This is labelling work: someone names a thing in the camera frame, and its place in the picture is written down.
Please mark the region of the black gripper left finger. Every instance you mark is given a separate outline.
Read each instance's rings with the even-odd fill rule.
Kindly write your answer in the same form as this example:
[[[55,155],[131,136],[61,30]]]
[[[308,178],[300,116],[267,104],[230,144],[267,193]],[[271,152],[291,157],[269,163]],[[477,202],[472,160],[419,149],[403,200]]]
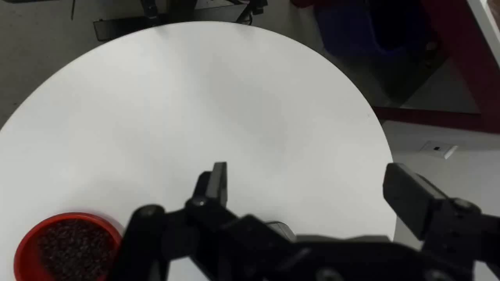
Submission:
[[[192,207],[205,207],[210,202],[227,207],[228,172],[225,163],[216,163],[211,171],[206,171],[199,177],[189,200]]]

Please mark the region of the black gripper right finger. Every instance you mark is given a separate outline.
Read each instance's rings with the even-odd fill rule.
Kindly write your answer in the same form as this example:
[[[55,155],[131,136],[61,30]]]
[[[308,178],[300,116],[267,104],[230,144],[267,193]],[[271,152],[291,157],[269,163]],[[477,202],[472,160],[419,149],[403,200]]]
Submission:
[[[419,241],[425,239],[436,208],[449,200],[425,177],[397,163],[386,166],[383,197]]]

